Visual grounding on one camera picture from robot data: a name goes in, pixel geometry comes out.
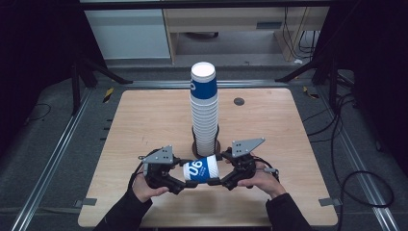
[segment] hand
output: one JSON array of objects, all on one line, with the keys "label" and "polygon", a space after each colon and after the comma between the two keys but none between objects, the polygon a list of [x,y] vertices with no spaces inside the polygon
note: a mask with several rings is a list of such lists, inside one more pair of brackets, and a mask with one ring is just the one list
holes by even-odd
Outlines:
[{"label": "hand", "polygon": [[146,202],[153,196],[159,196],[163,193],[168,192],[168,187],[161,187],[158,189],[150,188],[146,180],[144,179],[144,175],[142,173],[138,174],[133,182],[133,193],[138,198],[141,203]]},{"label": "hand", "polygon": [[255,175],[250,179],[244,179],[239,181],[238,186],[240,187],[256,186],[260,190],[269,194],[272,199],[278,195],[286,193],[283,186],[276,180],[276,178],[272,174],[263,171],[263,169],[267,167],[264,163],[255,162],[255,165],[257,168]]}]

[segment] metal frame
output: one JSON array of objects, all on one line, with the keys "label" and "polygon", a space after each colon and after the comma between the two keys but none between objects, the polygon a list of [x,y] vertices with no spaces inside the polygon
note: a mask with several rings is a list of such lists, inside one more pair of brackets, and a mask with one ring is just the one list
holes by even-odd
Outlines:
[{"label": "metal frame", "polygon": [[85,108],[88,105],[89,97],[92,93],[92,89],[86,89],[84,96],[82,98],[82,106],[79,108],[78,113],[73,115],[69,122],[67,123],[65,130],[58,141],[56,148],[54,149],[47,165],[44,168],[39,180],[36,183],[33,191],[31,192],[29,198],[25,202],[23,208],[18,213],[17,217],[14,220],[12,230],[26,230],[31,219],[33,218],[34,213],[42,200],[42,197],[47,190],[51,179],[57,170],[57,167],[62,159],[65,150],[69,144],[69,141],[72,138],[73,133],[84,113]]},{"label": "metal frame", "polygon": [[62,10],[152,10],[152,9],[200,9],[200,8],[283,8],[283,7],[328,7],[355,0],[175,0],[141,2],[101,2],[59,4]]},{"label": "metal frame", "polygon": [[[282,88],[289,86],[290,83],[276,83],[271,80],[217,80],[219,89],[235,89],[235,88]],[[131,89],[189,89],[190,81],[174,80],[174,81],[134,81],[133,84],[123,85],[123,87]]]}]

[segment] black stand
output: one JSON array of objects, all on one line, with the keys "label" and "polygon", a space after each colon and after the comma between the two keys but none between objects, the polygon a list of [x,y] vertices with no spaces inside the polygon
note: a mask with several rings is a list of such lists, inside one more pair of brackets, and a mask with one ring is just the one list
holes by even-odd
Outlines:
[{"label": "black stand", "polygon": [[95,88],[98,81],[96,80],[93,71],[99,71],[108,78],[113,79],[121,85],[132,84],[133,81],[125,80],[114,73],[112,73],[107,67],[97,64],[89,59],[85,52],[81,50],[79,45],[75,42],[74,38],[71,36],[72,33],[69,32],[69,27],[64,22],[63,18],[59,15],[58,11],[52,12],[55,21],[57,22],[58,29],[61,33],[61,38],[65,47],[65,52],[73,60],[73,65],[70,68],[70,75],[72,79],[72,95],[73,95],[73,110],[72,114],[75,115],[81,105],[81,94],[80,94],[80,84],[79,77],[83,80],[87,88]]},{"label": "black stand", "polygon": [[[194,142],[192,143],[191,146],[191,150],[192,150],[192,154],[197,158],[197,159],[201,159],[204,158],[204,156],[201,156],[198,154],[198,150],[197,150],[197,144],[195,142],[195,133],[194,133],[194,128],[191,128],[192,131],[192,137],[194,138]],[[217,132],[216,132],[216,136],[214,137],[214,154],[219,154],[221,151],[221,144],[218,141],[218,133],[219,133],[219,126],[217,126]]]}]

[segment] stack of paper cups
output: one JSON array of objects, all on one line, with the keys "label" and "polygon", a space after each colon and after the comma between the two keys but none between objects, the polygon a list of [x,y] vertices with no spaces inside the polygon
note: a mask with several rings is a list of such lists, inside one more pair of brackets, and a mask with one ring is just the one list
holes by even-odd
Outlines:
[{"label": "stack of paper cups", "polygon": [[191,68],[192,130],[199,156],[214,154],[218,126],[218,94],[216,68],[198,63]]}]

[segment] wooden board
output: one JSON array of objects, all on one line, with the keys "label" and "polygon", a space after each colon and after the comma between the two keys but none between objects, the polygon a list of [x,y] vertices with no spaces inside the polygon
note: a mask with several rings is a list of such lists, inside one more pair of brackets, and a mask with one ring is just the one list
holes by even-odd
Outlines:
[{"label": "wooden board", "polygon": [[[89,186],[79,216],[81,226],[95,226],[123,196],[138,157],[172,144],[176,157],[193,159],[189,90],[128,90],[120,100],[115,119]],[[292,95],[286,89],[220,89],[219,135],[221,150],[232,141],[264,137],[255,154],[280,171],[282,185],[292,195],[311,225],[334,225],[332,206],[320,207],[329,197]],[[234,99],[245,103],[236,106]],[[218,162],[222,178],[232,170]],[[184,181],[182,168],[170,174]],[[257,188],[199,185],[178,195],[153,198],[142,227],[270,226],[265,203],[268,196]]]}]

